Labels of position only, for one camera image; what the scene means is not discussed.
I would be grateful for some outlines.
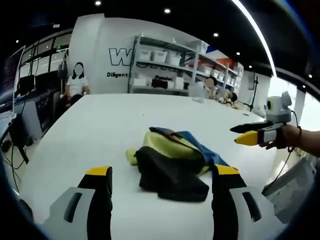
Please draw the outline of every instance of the person's hand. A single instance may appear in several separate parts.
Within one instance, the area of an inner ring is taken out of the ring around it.
[[[300,129],[292,126],[285,125],[281,128],[282,136],[277,137],[276,141],[270,142],[265,149],[276,147],[277,149],[285,149],[286,147],[296,147],[299,144]]]

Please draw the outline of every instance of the blue cloth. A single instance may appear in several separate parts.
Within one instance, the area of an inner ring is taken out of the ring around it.
[[[163,127],[150,127],[149,130],[151,132],[161,133],[164,135],[179,135],[185,140],[187,140],[189,143],[191,143],[193,146],[195,146],[197,149],[199,149],[200,152],[203,154],[204,161],[210,165],[210,164],[219,164],[224,166],[229,166],[218,153],[215,153],[214,151],[211,151],[206,146],[202,145],[198,140],[189,132],[189,131],[172,131],[171,129],[163,128]]]

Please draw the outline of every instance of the white table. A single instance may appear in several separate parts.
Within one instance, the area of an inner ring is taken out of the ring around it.
[[[40,141],[25,171],[20,196],[36,223],[49,216],[50,205],[86,171],[113,167],[113,240],[211,240],[214,221],[212,191],[202,203],[174,202],[139,187],[140,173],[125,157],[140,148],[148,127],[190,131],[203,145],[239,169],[249,186],[263,189],[275,150],[234,143],[238,124],[259,116],[213,100],[201,104],[190,97],[149,94],[86,95],[70,108]],[[211,187],[211,173],[201,177]]]

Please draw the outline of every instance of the ceiling light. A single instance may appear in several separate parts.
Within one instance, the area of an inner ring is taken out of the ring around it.
[[[251,26],[253,27],[253,29],[255,30],[255,33],[258,35],[264,50],[266,52],[266,55],[268,56],[269,62],[270,62],[270,66],[272,69],[272,74],[273,76],[277,76],[277,72],[276,72],[276,66],[274,63],[274,60],[271,56],[271,52],[270,49],[268,47],[268,44],[266,42],[266,39],[264,37],[264,35],[262,34],[260,28],[258,27],[256,21],[254,20],[254,18],[251,16],[251,14],[248,12],[248,10],[246,9],[246,7],[240,2],[240,0],[231,0],[239,9],[240,11],[243,13],[243,15],[248,19],[248,21],[250,22]]]

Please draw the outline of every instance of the white shirt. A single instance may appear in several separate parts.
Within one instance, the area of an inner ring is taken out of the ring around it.
[[[89,85],[86,77],[79,78],[79,76],[76,76],[75,79],[72,79],[72,76],[69,77],[66,84],[69,86],[70,97],[73,97],[76,94],[82,95],[83,88]]]

